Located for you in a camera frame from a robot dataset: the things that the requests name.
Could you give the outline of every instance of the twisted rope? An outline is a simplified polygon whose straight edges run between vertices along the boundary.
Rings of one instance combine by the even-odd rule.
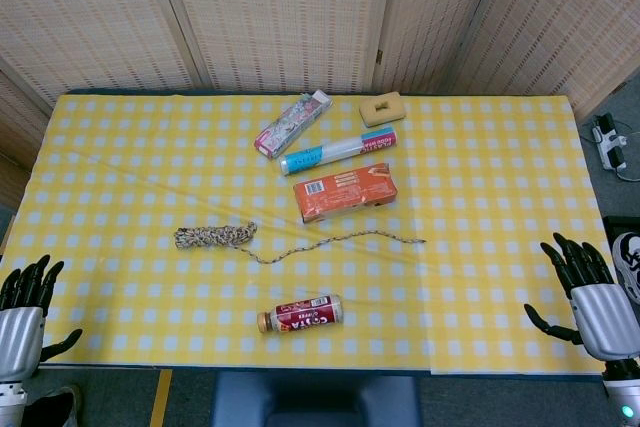
[[[426,240],[423,239],[411,239],[398,237],[397,235],[390,234],[383,230],[361,230],[359,232],[353,232],[346,235],[336,235],[334,237],[328,237],[316,242],[308,247],[296,247],[295,249],[287,250],[283,252],[275,259],[265,260],[258,257],[244,247],[240,247],[240,244],[249,242],[256,231],[258,226],[254,222],[249,222],[246,227],[233,227],[231,225],[225,225],[224,227],[196,227],[194,229],[188,229],[182,227],[178,229],[173,236],[175,237],[176,247],[178,249],[188,249],[190,247],[207,247],[209,245],[219,245],[223,247],[230,247],[232,249],[239,250],[248,254],[253,260],[260,264],[275,264],[280,262],[285,257],[298,252],[308,252],[310,250],[317,249],[325,244],[331,242],[338,242],[342,240],[351,239],[353,237],[360,237],[363,235],[381,235],[390,239],[402,242],[403,244],[424,244]]]

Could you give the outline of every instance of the yellow sponge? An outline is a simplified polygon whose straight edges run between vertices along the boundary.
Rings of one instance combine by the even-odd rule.
[[[360,104],[360,115],[367,127],[404,119],[405,112],[398,92],[371,97]]]

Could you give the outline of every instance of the orange box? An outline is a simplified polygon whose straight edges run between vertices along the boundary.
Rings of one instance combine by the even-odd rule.
[[[302,221],[315,222],[361,207],[393,202],[398,194],[389,164],[375,164],[293,186]]]

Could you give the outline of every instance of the red label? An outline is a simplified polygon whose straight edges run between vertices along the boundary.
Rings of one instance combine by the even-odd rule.
[[[386,147],[391,147],[396,143],[396,133],[390,132],[388,134],[381,135],[379,137],[374,137],[372,139],[365,139],[362,142],[362,149],[360,150],[361,154],[366,152],[371,152],[373,150],[384,149]]]
[[[276,315],[281,331],[302,330],[336,321],[329,296],[278,305]]]

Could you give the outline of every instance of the small box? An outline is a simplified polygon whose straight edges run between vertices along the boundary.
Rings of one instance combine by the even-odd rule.
[[[389,165],[384,163],[300,182],[293,191],[305,224],[362,207],[388,204],[398,193]]]
[[[371,97],[360,104],[360,115],[367,127],[404,119],[405,111],[398,92]]]
[[[316,90],[313,95],[304,94],[260,132],[253,145],[270,159],[278,157],[320,114],[331,107],[331,103],[331,98],[321,90]]]

